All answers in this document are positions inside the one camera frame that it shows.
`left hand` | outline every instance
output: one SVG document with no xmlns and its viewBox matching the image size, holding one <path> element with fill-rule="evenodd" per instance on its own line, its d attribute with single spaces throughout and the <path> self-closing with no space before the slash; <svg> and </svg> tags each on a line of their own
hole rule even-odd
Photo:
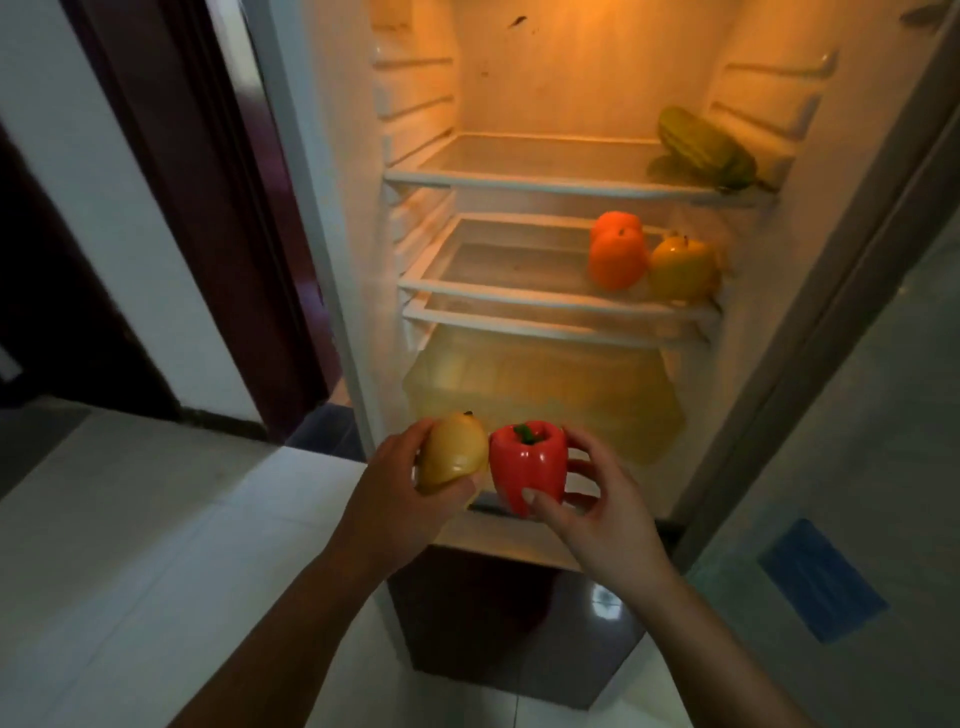
<svg viewBox="0 0 960 728">
<path fill-rule="evenodd" d="M 327 545 L 374 586 L 413 561 L 476 493 L 475 476 L 433 496 L 414 490 L 414 462 L 432 426 L 433 420 L 420 420 L 381 443 Z"/>
</svg>

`red bell pepper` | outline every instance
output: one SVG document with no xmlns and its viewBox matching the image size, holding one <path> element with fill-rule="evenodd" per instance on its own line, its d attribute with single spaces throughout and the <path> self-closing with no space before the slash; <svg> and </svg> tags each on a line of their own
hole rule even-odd
<svg viewBox="0 0 960 728">
<path fill-rule="evenodd" d="M 566 484 L 566 435 L 556 425 L 532 421 L 501 427 L 490 436 L 493 485 L 518 516 L 530 511 L 524 488 L 543 491 L 557 502 Z"/>
</svg>

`yellow apple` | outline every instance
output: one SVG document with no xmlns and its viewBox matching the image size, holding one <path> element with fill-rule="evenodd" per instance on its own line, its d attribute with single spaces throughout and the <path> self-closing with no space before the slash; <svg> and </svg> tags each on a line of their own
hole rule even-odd
<svg viewBox="0 0 960 728">
<path fill-rule="evenodd" d="M 686 235 L 665 238 L 650 253 L 650 291 L 661 301 L 697 301 L 720 287 L 713 249 Z"/>
<path fill-rule="evenodd" d="M 457 413 L 434 423 L 420 449 L 417 490 L 426 496 L 463 475 L 487 466 L 487 431 L 472 413 Z"/>
</svg>

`green stem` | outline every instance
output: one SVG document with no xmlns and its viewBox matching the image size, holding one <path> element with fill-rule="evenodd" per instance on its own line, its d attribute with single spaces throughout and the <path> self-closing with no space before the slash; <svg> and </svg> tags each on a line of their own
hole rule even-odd
<svg viewBox="0 0 960 728">
<path fill-rule="evenodd" d="M 514 432 L 519 436 L 520 442 L 524 445 L 536 445 L 540 438 L 534 434 L 529 425 L 514 425 Z"/>
</svg>

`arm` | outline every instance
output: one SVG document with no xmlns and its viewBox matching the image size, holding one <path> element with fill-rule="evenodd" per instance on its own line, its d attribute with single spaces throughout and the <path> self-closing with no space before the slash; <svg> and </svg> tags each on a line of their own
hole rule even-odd
<svg viewBox="0 0 960 728">
<path fill-rule="evenodd" d="M 435 496 L 411 473 L 431 421 L 387 438 L 330 541 L 170 724 L 171 728 L 306 723 L 340 640 L 390 574 L 423 551 L 476 490 L 462 478 Z"/>
<path fill-rule="evenodd" d="M 585 515 L 546 494 L 523 492 L 594 580 L 619 595 L 646 626 L 697 728 L 811 728 L 813 722 L 760 668 L 670 563 L 640 491 L 613 453 L 568 428 L 589 454 L 567 468 L 600 486 L 600 498 L 568 494 Z"/>
</svg>

